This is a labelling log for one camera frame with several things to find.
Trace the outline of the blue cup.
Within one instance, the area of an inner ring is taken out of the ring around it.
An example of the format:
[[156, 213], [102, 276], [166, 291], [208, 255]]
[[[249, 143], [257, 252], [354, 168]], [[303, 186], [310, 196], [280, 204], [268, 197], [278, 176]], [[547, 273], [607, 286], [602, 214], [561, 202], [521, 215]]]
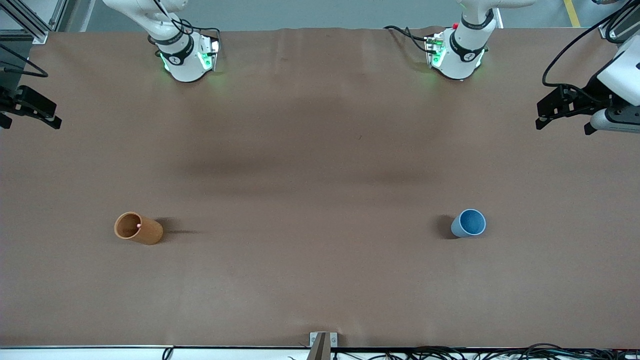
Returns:
[[468, 208], [454, 218], [450, 230], [455, 237], [461, 239], [481, 235], [485, 232], [486, 227], [485, 215], [477, 209]]

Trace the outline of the orange cylindrical cup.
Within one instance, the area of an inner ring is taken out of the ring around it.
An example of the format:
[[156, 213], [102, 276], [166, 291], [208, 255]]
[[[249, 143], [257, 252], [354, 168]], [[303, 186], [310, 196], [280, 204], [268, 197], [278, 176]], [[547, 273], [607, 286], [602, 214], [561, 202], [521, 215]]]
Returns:
[[130, 211], [120, 215], [113, 226], [119, 239], [130, 240], [147, 246], [159, 243], [163, 237], [163, 227], [155, 219]]

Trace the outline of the brown table mat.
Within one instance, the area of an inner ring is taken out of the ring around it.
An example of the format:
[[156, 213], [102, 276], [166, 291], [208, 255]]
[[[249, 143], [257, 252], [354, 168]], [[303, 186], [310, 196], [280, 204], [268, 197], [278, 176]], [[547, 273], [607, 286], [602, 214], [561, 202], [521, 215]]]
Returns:
[[463, 82], [386, 30], [228, 32], [193, 83], [51, 35], [23, 83], [61, 128], [0, 130], [0, 346], [640, 348], [640, 135], [535, 127], [579, 32], [496, 30]]

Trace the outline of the white table edge rail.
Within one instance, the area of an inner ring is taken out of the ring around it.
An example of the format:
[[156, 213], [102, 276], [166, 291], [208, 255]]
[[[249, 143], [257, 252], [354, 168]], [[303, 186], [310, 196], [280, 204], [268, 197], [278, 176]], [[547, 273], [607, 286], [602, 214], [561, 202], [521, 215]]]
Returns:
[[[306, 360], [306, 347], [261, 346], [15, 346], [0, 360]], [[640, 360], [640, 349], [527, 347], [338, 347], [336, 360]]]

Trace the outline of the silver bracket with post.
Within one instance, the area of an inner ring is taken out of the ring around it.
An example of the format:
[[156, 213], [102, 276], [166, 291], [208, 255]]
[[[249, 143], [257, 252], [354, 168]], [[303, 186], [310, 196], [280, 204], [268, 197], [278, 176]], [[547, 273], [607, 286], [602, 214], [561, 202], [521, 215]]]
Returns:
[[309, 333], [310, 350], [306, 360], [337, 360], [335, 349], [338, 348], [337, 332]]

